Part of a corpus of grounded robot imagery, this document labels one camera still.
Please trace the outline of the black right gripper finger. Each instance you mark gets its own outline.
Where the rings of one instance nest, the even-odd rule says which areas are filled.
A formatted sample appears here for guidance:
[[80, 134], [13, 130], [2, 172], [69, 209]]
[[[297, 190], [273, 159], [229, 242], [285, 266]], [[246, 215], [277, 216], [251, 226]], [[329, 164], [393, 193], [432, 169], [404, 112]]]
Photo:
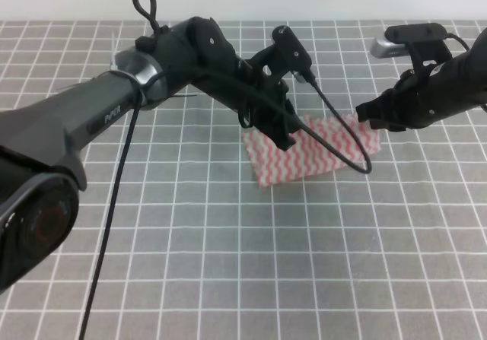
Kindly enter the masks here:
[[388, 132], [402, 132], [403, 125], [396, 120], [370, 119], [370, 127], [373, 130], [387, 130]]
[[380, 96], [374, 100], [362, 103], [355, 108], [355, 111], [359, 122], [387, 122], [387, 97]]

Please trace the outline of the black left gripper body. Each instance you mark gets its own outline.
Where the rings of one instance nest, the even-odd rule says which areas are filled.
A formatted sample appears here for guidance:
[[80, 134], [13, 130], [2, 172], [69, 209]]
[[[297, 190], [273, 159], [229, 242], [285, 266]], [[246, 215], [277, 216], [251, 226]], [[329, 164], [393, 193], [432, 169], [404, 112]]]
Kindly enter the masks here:
[[254, 56], [242, 59], [235, 56], [233, 78], [237, 110], [246, 126], [255, 127], [266, 135], [290, 135], [295, 124], [283, 116], [276, 107], [293, 114], [288, 100], [288, 85], [282, 80], [289, 71], [288, 63], [281, 56]]

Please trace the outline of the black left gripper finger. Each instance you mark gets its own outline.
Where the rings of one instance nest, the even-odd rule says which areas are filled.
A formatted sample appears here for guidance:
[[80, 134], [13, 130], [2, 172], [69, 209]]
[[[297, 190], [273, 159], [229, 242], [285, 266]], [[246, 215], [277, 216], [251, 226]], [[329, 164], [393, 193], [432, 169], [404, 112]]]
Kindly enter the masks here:
[[287, 151], [295, 140], [291, 136], [299, 130], [296, 115], [268, 115], [266, 116], [266, 136], [282, 151]]

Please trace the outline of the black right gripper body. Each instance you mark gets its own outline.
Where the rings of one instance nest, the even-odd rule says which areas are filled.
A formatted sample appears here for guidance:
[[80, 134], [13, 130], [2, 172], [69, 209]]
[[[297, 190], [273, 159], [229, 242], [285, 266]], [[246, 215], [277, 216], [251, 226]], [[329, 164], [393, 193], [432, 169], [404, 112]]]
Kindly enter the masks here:
[[406, 129], [423, 129], [430, 126], [420, 91], [427, 84], [429, 69], [416, 73], [413, 69], [403, 72], [398, 82], [384, 91], [384, 111], [380, 129], [403, 132]]

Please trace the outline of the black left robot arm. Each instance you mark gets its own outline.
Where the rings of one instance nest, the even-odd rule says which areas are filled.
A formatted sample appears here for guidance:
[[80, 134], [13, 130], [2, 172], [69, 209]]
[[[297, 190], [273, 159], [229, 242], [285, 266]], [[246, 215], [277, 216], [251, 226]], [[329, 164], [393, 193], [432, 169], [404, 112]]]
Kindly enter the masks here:
[[212, 19], [162, 27], [116, 55], [116, 67], [1, 114], [1, 288], [55, 251], [87, 187], [81, 150], [130, 110], [152, 110], [192, 85], [287, 150], [298, 130], [287, 86], [244, 60]]

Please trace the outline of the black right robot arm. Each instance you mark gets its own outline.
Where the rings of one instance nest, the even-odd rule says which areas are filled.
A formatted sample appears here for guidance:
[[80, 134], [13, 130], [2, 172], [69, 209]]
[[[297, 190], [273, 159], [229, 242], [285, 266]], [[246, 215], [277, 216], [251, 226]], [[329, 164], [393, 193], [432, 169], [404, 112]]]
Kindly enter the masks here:
[[486, 33], [470, 48], [452, 56], [445, 44], [451, 35], [438, 23], [388, 27], [374, 40], [377, 59], [409, 56], [412, 68], [376, 99], [356, 107], [359, 122], [372, 129], [402, 132], [486, 105]]

